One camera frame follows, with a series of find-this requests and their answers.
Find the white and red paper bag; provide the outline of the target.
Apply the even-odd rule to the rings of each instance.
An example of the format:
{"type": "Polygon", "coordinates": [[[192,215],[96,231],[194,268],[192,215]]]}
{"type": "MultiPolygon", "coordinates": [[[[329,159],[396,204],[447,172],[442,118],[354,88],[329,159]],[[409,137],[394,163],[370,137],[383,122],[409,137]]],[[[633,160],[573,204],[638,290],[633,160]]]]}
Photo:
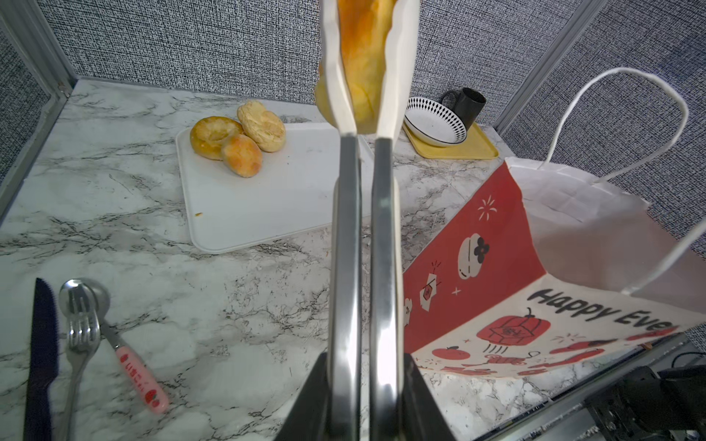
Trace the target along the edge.
{"type": "Polygon", "coordinates": [[[525,377],[705,320],[696,225],[583,170],[509,157],[404,272],[404,352],[422,369],[525,377]]]}

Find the ridged yellow pastry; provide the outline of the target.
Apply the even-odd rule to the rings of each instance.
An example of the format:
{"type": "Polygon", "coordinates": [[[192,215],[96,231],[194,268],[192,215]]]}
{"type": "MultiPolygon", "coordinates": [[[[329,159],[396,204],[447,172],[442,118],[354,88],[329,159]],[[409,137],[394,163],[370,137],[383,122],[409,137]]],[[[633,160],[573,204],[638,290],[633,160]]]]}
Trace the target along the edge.
{"type": "Polygon", "coordinates": [[[395,1],[322,1],[323,54],[314,99],[320,113],[344,136],[377,132],[386,71],[385,45],[395,1]],[[327,66],[338,62],[347,97],[329,95],[327,66]]]}

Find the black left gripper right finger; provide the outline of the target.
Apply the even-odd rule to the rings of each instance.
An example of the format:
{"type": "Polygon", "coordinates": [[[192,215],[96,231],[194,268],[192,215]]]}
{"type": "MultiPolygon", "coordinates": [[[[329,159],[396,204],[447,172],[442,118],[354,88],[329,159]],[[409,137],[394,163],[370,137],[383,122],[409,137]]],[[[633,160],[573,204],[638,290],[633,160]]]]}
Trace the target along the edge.
{"type": "Polygon", "coordinates": [[[410,354],[404,354],[402,438],[410,441],[454,441],[439,406],[410,354]]]}

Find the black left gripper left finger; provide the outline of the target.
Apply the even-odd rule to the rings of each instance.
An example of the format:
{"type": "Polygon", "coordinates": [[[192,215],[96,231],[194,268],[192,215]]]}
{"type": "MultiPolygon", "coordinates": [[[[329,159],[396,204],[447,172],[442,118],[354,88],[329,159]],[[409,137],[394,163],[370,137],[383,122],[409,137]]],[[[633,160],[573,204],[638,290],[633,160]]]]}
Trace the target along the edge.
{"type": "Polygon", "coordinates": [[[275,441],[322,441],[328,439],[327,352],[323,352],[285,419],[275,441]]]}

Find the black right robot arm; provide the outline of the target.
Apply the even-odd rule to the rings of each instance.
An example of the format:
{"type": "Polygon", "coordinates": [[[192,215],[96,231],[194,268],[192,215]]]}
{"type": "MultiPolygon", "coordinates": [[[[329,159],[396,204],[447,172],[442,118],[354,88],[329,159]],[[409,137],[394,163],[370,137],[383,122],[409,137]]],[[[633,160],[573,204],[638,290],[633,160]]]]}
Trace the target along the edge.
{"type": "Polygon", "coordinates": [[[705,439],[705,367],[638,367],[585,402],[607,440],[705,439]]]}

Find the pale knotted bun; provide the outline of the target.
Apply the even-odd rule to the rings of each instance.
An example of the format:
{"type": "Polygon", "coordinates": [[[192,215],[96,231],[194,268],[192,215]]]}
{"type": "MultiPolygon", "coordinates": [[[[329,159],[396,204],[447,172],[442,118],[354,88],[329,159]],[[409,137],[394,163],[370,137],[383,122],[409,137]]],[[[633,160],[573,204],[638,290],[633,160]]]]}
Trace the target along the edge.
{"type": "Polygon", "coordinates": [[[246,135],[264,152],[279,152],[286,143],[286,129],[281,119],[261,102],[250,100],[237,110],[246,135]]]}

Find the metal tongs with white tips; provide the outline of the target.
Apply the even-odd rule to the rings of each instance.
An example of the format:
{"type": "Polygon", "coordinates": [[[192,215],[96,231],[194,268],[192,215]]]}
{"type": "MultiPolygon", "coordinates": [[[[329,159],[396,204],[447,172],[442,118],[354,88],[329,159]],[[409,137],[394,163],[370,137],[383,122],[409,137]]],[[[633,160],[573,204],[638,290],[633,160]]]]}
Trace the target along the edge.
{"type": "MultiPolygon", "coordinates": [[[[404,389],[404,313],[399,187],[393,149],[404,120],[417,51],[420,4],[399,1],[386,36],[371,193],[370,438],[400,440],[404,389]]],[[[327,435],[360,437],[362,186],[359,131],[343,63],[341,13],[321,5],[327,103],[340,134],[332,224],[327,435]]]]}

